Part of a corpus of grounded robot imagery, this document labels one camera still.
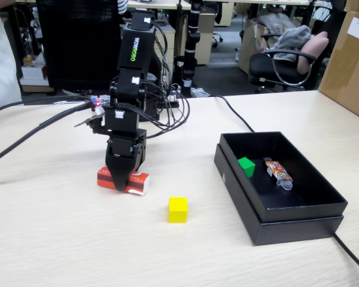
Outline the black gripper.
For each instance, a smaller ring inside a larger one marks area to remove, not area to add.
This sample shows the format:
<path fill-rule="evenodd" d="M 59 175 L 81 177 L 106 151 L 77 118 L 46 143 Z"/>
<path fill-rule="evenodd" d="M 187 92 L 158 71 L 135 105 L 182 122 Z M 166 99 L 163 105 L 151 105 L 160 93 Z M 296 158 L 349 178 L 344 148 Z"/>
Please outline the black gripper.
<path fill-rule="evenodd" d="M 147 131 L 111 135 L 108 139 L 106 166 L 116 190 L 125 191 L 129 177 L 145 160 Z"/>

